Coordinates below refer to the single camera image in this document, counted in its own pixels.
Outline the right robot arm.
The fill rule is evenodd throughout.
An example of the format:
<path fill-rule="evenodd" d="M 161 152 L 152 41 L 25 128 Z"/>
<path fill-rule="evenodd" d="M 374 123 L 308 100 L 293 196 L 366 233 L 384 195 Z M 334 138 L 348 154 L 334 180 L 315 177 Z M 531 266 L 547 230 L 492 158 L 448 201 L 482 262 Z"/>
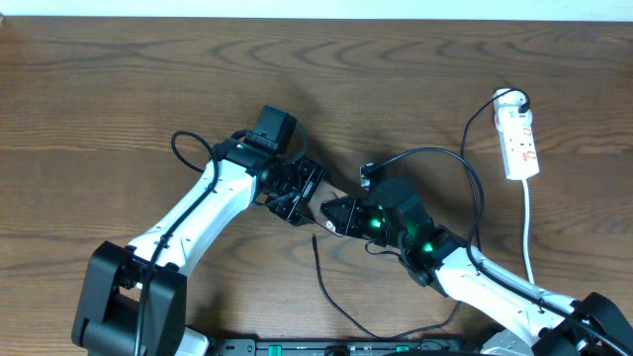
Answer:
<path fill-rule="evenodd" d="M 395 248 L 418 285 L 485 313 L 533 354 L 631 354 L 632 326 L 611 300 L 598 293 L 578 300 L 505 270 L 435 224 L 409 182 L 384 180 L 364 198 L 330 184 L 318 194 L 316 205 L 332 232 Z"/>

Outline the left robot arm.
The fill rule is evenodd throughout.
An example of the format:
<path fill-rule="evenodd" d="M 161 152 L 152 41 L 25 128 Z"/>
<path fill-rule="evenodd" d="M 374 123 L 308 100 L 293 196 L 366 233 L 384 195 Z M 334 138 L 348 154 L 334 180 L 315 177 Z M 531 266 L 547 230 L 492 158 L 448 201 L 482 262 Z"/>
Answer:
<path fill-rule="evenodd" d="M 324 169 L 285 152 L 303 126 L 264 106 L 251 130 L 206 147 L 209 161 L 179 203 L 126 246 L 91 255 L 71 330 L 91 355 L 204 355 L 211 342 L 186 324 L 188 279 L 228 223 L 257 205 L 292 225 L 313 223 L 308 202 Z"/>

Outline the Galaxy S25 Ultra smartphone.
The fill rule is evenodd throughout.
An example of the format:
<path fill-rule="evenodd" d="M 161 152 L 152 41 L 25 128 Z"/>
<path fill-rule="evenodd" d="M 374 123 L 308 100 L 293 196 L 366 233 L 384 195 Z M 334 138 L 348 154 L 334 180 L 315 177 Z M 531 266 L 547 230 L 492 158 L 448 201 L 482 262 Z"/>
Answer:
<path fill-rule="evenodd" d="M 325 180 L 321 180 L 312 197 L 307 202 L 308 219 L 313 223 L 335 236 L 341 236 L 337 233 L 334 224 L 321 212 L 320 207 L 323 203 L 347 197 L 348 194 Z"/>

